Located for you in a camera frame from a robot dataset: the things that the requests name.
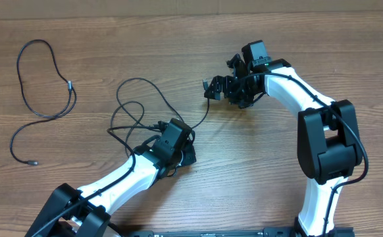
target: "black joint housing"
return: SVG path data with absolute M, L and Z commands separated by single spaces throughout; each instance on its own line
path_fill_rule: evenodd
M 168 123 L 167 122 L 164 122 L 164 121 L 158 121 L 158 125 L 157 125 L 158 129 L 161 131 L 161 132 L 164 132 L 165 129 L 168 127 Z
M 270 72 L 272 70 L 282 68 L 282 67 L 291 67 L 291 64 L 285 59 L 278 59 L 271 62 L 262 62 L 260 60 L 253 61 L 253 66 L 251 67 L 254 73 Z
M 248 66 L 249 63 L 255 60 L 258 60 L 260 63 L 269 63 L 271 61 L 263 40 L 248 43 L 242 47 L 242 53 L 245 66 Z
M 182 150 L 192 132 L 184 122 L 172 118 L 163 135 L 152 145 L 152 154 L 159 160 L 160 168 L 171 170 L 181 161 Z
M 331 108 L 359 137 L 354 106 L 343 100 L 333 103 Z M 324 126 L 338 130 L 338 135 L 325 138 Z M 319 184 L 339 176 L 351 176 L 354 167 L 362 161 L 361 150 L 349 131 L 324 107 L 298 113 L 297 157 L 304 174 Z
M 79 190 L 75 190 L 68 184 L 60 185 L 50 195 L 25 237 L 31 237 L 51 219 L 56 217 L 60 212 L 64 211 L 69 204 L 74 205 L 80 200 L 81 197 Z M 73 209 L 63 216 L 65 220 L 69 220 L 72 217 L 76 217 L 78 220 L 82 221 L 82 225 L 76 233 L 72 230 L 72 226 L 67 222 L 57 220 L 38 233 L 38 236 L 98 237 L 104 234 L 111 218 L 111 216 L 105 212 L 105 208 L 103 206 L 93 206 L 92 208 L 90 202 L 79 205 L 78 208 Z
M 220 100 L 223 84 L 225 84 L 225 78 L 222 76 L 215 76 L 209 86 L 207 81 L 204 80 L 203 88 L 205 89 L 205 98 Z

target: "wall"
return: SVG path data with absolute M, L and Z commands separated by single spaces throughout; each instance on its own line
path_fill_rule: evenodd
M 315 11 L 383 11 L 383 0 L 0 0 L 0 20 Z

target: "black bracket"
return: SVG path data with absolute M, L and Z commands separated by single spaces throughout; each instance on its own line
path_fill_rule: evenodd
M 155 140 L 152 147 L 142 144 L 135 147 L 135 154 L 143 155 L 153 163 L 158 171 L 157 179 L 176 174 L 178 167 L 185 167 L 196 162 L 196 153 L 193 147 L 195 132 L 186 123 L 172 118 L 170 122 L 159 121 L 154 125 L 162 132 L 162 136 Z
M 257 73 L 291 66 L 284 59 L 272 61 L 261 40 L 244 46 L 242 53 L 244 61 L 239 54 L 235 54 L 226 62 L 227 66 L 233 69 L 232 76 L 215 76 L 210 84 L 206 80 L 203 81 L 205 98 L 220 100 L 220 93 L 223 92 L 230 104 L 238 105 L 240 109 L 250 107 L 266 93 L 265 77 Z
M 298 224 L 289 227 L 266 227 L 260 230 L 217 230 L 217 231 L 179 231 L 179 232 L 152 232 L 136 231 L 127 237 L 318 237 L 306 236 Z M 336 227 L 326 237 L 355 237 L 353 228 Z
M 41 227 L 47 224 L 52 218 L 56 217 L 63 209 L 80 200 L 80 191 L 75 190 L 68 184 L 62 184 L 54 190 L 47 202 L 39 212 L 32 226 L 29 228 L 25 237 L 31 237 Z M 108 226 L 111 216 L 105 212 L 103 206 L 91 208 L 91 204 L 79 206 L 79 208 L 65 215 L 63 218 L 69 220 L 72 217 L 82 221 L 82 225 L 77 233 L 66 222 L 55 221 L 47 228 L 42 230 L 38 236 L 78 236 L 78 237 L 101 237 Z
M 332 103 L 331 108 L 359 137 L 354 106 L 343 100 Z M 338 135 L 325 138 L 325 126 L 338 130 Z M 297 157 L 304 174 L 319 184 L 339 176 L 351 176 L 362 160 L 361 150 L 349 131 L 326 108 L 298 113 Z

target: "robotic arm link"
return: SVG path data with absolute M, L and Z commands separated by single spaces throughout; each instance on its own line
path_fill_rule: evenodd
M 134 237 L 175 236 L 340 236 L 352 237 L 352 228 L 336 228 L 334 211 L 342 186 L 360 181 L 367 173 L 367 154 L 359 141 L 354 106 L 347 100 L 334 101 L 320 94 L 304 82 L 284 59 L 272 61 L 262 41 L 242 48 L 244 61 L 235 55 L 227 61 L 233 76 L 215 76 L 210 84 L 203 81 L 204 96 L 220 100 L 220 93 L 230 104 L 240 109 L 250 107 L 264 94 L 279 100 L 298 119 L 297 158 L 307 176 L 303 209 L 293 227 L 239 230 L 235 232 L 135 232 Z M 26 236 L 120 236 L 107 228 L 111 215 L 140 191 L 181 166 L 196 162 L 192 129 L 172 119 L 159 123 L 163 134 L 152 147 L 147 140 L 133 150 L 123 166 L 106 177 L 75 190 L 68 184 L 58 187 L 48 199 Z M 338 135 L 325 138 L 325 130 L 337 130 Z M 355 180 L 347 181 L 354 167 L 365 158 L 365 171 Z M 128 174 L 122 180 L 119 177 Z M 103 188 L 115 183 L 105 192 Z M 75 203 L 81 203 L 70 212 Z M 79 225 L 73 228 L 52 219 L 66 210 L 63 216 Z

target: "wood grain surface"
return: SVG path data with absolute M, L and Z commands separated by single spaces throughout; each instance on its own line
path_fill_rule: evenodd
M 66 117 L 18 135 L 14 152 L 40 163 L 30 167 L 11 157 L 9 140 L 38 119 L 23 103 L 15 66 L 20 48 L 36 38 L 53 46 L 78 103 Z M 383 236 L 383 12 L 0 21 L 0 236 L 23 236 L 63 182 L 89 184 L 125 162 L 124 148 L 106 133 L 121 82 L 151 80 L 193 125 L 206 110 L 201 80 L 229 74 L 225 61 L 260 39 L 272 58 L 291 62 L 312 87 L 355 105 L 370 172 L 343 189 L 335 223 L 354 226 L 359 236 Z M 47 48 L 27 48 L 20 67 L 30 105 L 41 113 L 61 110 L 67 87 Z M 143 82 L 130 82 L 120 96 L 144 104 L 145 124 L 174 116 Z M 140 114 L 136 106 L 129 110 Z M 115 124 L 133 122 L 119 114 Z M 296 157 L 297 121 L 279 102 L 264 97 L 240 110 L 212 101 L 195 131 L 197 163 L 128 201 L 112 217 L 117 225 L 179 231 L 293 223 L 306 177 Z M 134 131 L 129 144 L 150 135 Z
M 0 20 L 383 11 L 383 0 L 0 0 Z

